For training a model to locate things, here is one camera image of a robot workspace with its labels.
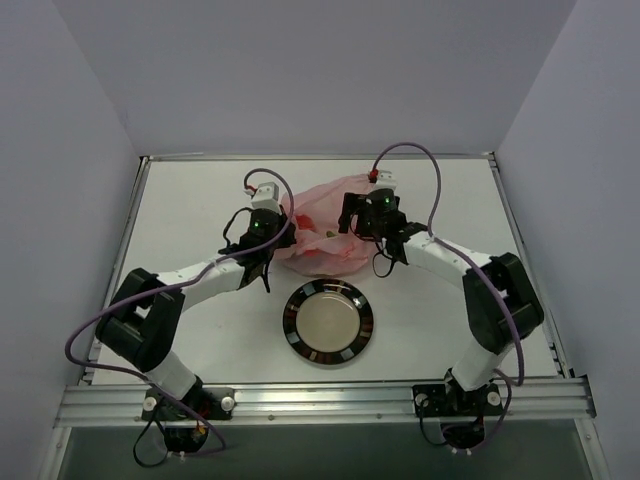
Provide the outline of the pink plastic bag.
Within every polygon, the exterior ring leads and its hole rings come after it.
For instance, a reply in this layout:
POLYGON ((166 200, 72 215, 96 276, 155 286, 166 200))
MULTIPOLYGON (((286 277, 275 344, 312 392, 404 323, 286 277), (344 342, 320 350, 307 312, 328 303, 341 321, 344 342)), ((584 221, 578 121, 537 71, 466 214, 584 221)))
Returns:
POLYGON ((296 243, 278 249, 274 259, 304 276, 342 276, 357 272, 373 257, 375 246, 353 233, 338 232, 346 193, 371 190, 365 174, 345 176, 294 195, 296 243))

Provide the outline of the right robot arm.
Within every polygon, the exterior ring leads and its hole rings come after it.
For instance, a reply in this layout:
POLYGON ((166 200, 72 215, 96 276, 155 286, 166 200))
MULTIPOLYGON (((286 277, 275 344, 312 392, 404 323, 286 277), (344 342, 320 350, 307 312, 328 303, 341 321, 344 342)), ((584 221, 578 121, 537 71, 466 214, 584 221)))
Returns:
POLYGON ((464 295, 472 340, 451 369, 444 400, 455 412, 469 411, 480 400, 479 388, 497 373, 506 355, 517 359, 517 383, 525 376, 522 342, 544 320, 541 303, 520 258, 511 252, 492 256, 445 241, 432 225, 410 222, 389 188, 368 194, 346 193, 339 232, 384 247, 393 264, 424 269, 464 295))

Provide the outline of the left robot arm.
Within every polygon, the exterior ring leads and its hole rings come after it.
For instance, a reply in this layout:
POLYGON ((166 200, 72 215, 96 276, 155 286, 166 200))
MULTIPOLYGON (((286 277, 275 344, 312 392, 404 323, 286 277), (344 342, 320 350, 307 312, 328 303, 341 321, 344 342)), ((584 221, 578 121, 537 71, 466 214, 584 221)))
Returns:
POLYGON ((197 375, 172 351, 182 313, 258 278, 269 289, 274 252, 295 243, 295 225, 282 206, 255 208, 247 231, 221 249, 218 258, 161 274, 131 271, 101 315, 96 337, 133 365, 145 382, 167 393, 170 412, 190 419, 200 411, 202 395, 197 375))

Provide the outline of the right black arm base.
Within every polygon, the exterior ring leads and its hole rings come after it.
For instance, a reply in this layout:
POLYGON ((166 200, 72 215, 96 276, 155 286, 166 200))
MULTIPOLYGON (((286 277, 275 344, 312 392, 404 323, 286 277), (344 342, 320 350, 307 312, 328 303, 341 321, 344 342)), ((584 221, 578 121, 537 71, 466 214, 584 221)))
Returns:
POLYGON ((495 434, 511 401, 492 382, 473 391, 463 390, 455 381, 416 384, 412 395, 423 439, 432 447, 448 447, 467 456, 495 434))

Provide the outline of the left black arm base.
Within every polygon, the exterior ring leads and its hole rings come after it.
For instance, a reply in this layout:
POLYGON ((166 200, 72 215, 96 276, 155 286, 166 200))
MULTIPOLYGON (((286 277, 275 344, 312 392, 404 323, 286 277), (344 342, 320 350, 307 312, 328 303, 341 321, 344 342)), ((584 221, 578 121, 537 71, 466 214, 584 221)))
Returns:
POLYGON ((227 442, 214 421, 232 419, 236 401, 231 393, 215 395, 195 385, 177 405, 157 389, 146 392, 141 419, 159 429, 168 453, 205 456, 227 449, 227 442))

